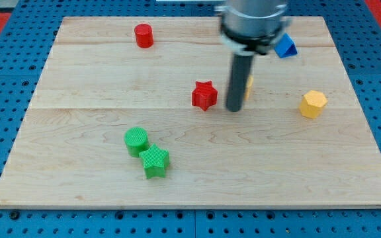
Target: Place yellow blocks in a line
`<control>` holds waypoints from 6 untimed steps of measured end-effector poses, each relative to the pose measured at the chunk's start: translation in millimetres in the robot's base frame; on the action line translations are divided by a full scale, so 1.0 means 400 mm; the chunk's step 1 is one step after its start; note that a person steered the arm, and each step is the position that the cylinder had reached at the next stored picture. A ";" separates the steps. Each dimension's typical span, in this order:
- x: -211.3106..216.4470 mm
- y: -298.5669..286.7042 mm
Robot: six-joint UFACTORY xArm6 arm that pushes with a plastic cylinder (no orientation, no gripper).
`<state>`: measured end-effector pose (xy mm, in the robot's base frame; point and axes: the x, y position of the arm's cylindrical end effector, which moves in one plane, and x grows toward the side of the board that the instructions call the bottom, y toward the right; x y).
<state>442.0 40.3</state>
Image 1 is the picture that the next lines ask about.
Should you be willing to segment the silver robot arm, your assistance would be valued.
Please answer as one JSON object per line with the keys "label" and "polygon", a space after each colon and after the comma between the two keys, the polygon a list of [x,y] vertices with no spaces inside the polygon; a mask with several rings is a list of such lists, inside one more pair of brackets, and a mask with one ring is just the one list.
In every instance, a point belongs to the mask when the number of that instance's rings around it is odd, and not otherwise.
{"label": "silver robot arm", "polygon": [[281,40],[290,20],[285,0],[227,0],[214,10],[220,16],[220,38],[240,56],[265,55]]}

